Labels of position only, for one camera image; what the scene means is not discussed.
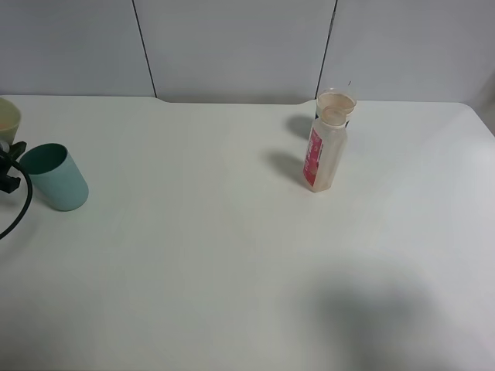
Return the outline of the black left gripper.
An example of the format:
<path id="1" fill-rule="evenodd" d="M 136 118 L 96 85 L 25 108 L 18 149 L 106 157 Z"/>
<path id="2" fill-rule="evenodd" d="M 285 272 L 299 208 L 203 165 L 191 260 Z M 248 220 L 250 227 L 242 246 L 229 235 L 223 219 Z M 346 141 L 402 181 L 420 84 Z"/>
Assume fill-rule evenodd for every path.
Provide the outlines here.
<path id="1" fill-rule="evenodd" d="M 20 186 L 21 179 L 9 175 L 10 168 L 15 168 L 20 157 L 25 153 L 27 143 L 19 141 L 9 145 L 7 152 L 1 150 L 0 191 L 11 194 Z"/>

